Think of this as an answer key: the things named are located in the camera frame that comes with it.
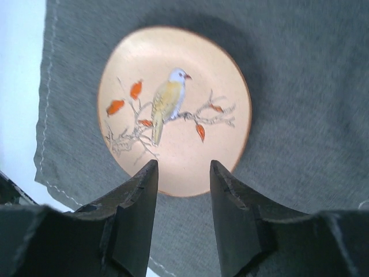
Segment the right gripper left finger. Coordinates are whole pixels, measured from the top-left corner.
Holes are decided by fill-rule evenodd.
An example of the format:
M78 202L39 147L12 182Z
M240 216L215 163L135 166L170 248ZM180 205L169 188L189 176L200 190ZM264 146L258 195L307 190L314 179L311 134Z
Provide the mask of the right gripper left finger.
M2 276L145 276L159 167L74 212L35 203L1 176Z

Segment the grey cloth placemat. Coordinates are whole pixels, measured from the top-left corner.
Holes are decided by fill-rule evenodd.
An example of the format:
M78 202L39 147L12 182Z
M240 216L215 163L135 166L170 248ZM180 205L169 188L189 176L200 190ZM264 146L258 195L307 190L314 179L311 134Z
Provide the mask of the grey cloth placemat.
M284 206L329 211L344 259L324 275L367 276L367 1L47 1L35 180L78 209L129 179L101 137L97 88L118 42L153 25L233 57L253 110L235 177Z

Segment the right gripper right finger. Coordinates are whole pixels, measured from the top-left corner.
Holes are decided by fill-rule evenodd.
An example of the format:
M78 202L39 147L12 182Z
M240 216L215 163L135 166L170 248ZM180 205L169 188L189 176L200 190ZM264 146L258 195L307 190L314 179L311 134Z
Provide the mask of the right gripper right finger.
M367 276L368 211L305 214L210 164L222 276Z

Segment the beige bird pattern plate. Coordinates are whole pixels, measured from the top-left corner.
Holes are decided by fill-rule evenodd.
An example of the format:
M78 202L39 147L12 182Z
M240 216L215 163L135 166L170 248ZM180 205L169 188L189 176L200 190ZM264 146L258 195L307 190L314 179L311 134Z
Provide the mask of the beige bird pattern plate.
M117 164L135 175L159 165L159 191L207 193L209 167L239 163L251 128L251 97L234 59L197 33L141 28L112 51L97 94L101 135Z

